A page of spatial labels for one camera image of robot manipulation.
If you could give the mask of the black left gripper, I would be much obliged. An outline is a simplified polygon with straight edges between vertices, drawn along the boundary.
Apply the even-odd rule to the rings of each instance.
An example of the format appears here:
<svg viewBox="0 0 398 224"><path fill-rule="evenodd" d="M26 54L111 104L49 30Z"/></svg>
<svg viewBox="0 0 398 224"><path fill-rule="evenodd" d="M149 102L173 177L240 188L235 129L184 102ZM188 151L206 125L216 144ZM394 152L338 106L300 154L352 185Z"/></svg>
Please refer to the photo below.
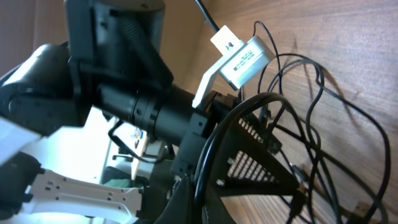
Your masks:
<svg viewBox="0 0 398 224"><path fill-rule="evenodd" d="M170 201L171 223L234 223L223 197L242 195L290 196L286 222L292 223L307 199L297 178L276 158L281 143L274 125L264 127L253 111L279 102L277 93L260 93L235 107L211 133L192 177L183 177Z"/></svg>

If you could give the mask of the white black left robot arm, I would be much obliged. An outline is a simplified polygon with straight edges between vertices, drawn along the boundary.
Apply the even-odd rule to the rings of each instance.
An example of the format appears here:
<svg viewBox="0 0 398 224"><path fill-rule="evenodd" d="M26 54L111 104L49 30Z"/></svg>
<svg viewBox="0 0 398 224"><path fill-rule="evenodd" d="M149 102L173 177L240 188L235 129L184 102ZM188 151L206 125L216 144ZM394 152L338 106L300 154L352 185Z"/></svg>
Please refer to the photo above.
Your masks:
<svg viewBox="0 0 398 224"><path fill-rule="evenodd" d="M246 101L213 91L217 75L237 90L273 53L259 37L245 42L227 27L212 43L221 58L203 75L196 93L174 85L159 55L163 1L64 3L68 41L41 45L1 78L1 118L41 136L85 125L92 107L178 146L177 155L154 161L179 177L177 184L112 188L41 168L21 152L1 154L1 218L21 212L75 213L119 223L232 223L222 197L289 195L290 218L306 204L296 178L272 156L280 144L252 114L288 101L261 93Z"/></svg>

